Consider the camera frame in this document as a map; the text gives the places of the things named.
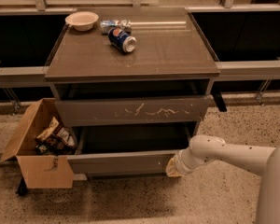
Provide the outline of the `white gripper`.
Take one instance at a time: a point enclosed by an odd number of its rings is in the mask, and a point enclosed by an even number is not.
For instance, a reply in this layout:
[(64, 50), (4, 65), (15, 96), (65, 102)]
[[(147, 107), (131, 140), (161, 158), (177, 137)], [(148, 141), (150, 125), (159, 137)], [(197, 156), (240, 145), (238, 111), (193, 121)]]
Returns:
[(168, 161), (165, 172), (169, 177), (180, 177), (190, 174), (192, 170), (183, 162), (182, 152), (178, 151), (174, 157)]

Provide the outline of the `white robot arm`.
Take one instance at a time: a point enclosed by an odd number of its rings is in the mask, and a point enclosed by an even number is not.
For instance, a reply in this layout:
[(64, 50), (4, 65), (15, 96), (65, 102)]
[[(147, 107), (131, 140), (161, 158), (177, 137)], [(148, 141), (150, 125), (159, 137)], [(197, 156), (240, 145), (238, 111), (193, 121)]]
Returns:
[(187, 148), (169, 160), (165, 172), (170, 177), (183, 176), (211, 161), (224, 161), (259, 175), (256, 224), (280, 224), (280, 146), (235, 145), (219, 137), (195, 135)]

